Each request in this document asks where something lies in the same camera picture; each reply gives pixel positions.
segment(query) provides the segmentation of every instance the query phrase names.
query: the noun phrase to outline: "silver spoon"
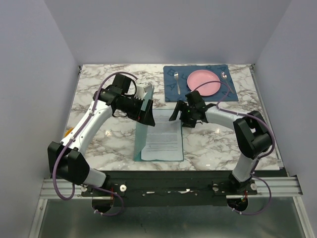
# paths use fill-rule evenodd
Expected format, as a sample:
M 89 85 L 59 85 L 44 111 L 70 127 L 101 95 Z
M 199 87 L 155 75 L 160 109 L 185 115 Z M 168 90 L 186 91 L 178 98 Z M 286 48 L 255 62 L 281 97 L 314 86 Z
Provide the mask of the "silver spoon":
M 178 72 L 174 73 L 174 78 L 177 82 L 177 92 L 178 92 L 178 94 L 180 94 L 180 88 L 179 88 L 179 84 L 178 84 Z
M 224 81 L 226 81 L 226 83 L 227 83 L 227 85 L 228 85 L 228 87 L 229 87 L 230 92 L 234 94 L 234 91 L 231 89 L 231 87 L 230 87 L 230 85 L 229 85 L 229 83 L 228 83 L 226 73 L 225 73 L 225 72 L 221 72 L 220 76 L 221 76 L 221 78 L 222 78 Z

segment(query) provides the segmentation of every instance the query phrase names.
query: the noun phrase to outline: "orange object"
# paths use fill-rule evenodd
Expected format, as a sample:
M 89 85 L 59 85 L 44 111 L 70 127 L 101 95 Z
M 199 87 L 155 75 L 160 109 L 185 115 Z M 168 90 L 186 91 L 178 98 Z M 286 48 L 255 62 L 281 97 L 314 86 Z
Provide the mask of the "orange object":
M 71 131 L 72 131 L 73 129 L 74 129 L 73 127 L 72 127 L 71 129 L 69 129 L 69 130 L 65 133 L 64 137 L 68 136 L 68 134 L 71 133 Z

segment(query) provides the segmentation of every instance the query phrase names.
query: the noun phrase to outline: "white page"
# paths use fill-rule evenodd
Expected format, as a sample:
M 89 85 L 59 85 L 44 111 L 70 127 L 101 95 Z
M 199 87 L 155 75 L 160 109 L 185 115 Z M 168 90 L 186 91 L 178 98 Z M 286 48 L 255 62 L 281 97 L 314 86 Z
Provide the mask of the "white page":
M 173 110 L 153 110 L 155 127 L 148 127 L 147 142 L 141 152 L 146 161 L 182 161 L 181 121 L 168 121 Z

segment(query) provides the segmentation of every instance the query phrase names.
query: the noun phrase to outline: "robotic arm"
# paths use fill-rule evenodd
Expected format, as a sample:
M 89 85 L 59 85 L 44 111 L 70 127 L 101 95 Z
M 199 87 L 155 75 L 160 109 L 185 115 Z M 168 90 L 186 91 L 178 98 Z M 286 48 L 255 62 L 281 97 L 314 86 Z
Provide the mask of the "robotic arm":
M 146 89 L 136 86 L 135 95 L 127 95 L 131 82 L 134 81 L 122 74 L 117 74 L 113 83 L 106 89 L 102 89 L 99 97 L 97 92 L 88 111 L 79 121 L 76 127 L 60 143 L 52 142 L 48 147 L 49 166 L 53 172 L 56 160 L 65 145 L 71 141 L 58 164 L 56 175 L 76 185 L 86 184 L 96 187 L 107 187 L 108 178 L 98 170 L 89 167 L 84 154 L 91 140 L 101 125 L 113 115 L 116 110 L 121 110 L 127 117 L 145 125 L 155 126 L 152 114 L 152 100 L 141 100 L 134 96 L 142 96 Z
M 176 120 L 180 111 L 180 120 L 184 127 L 194 128 L 197 121 L 215 123 L 232 129 L 236 133 L 238 146 L 241 151 L 237 166 L 229 175 L 229 186 L 232 191 L 244 190 L 251 179 L 251 173 L 257 165 L 259 154 L 267 151 L 272 145 L 272 138 L 267 128 L 250 117 L 233 115 L 220 111 L 216 104 L 206 105 L 198 91 L 186 95 L 188 104 L 178 101 L 169 120 Z M 258 111 L 248 113 L 264 121 Z

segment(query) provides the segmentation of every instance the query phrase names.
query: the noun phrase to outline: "gray floor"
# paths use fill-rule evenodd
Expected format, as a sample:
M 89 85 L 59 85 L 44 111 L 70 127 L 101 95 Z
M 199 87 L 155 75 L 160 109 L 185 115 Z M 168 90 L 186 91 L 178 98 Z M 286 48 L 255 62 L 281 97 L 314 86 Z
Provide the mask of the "gray floor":
M 256 211 L 267 198 L 250 200 Z M 292 198 L 274 198 L 257 216 L 228 207 L 126 208 L 116 217 L 95 215 L 89 200 L 50 200 L 42 238 L 304 238 Z

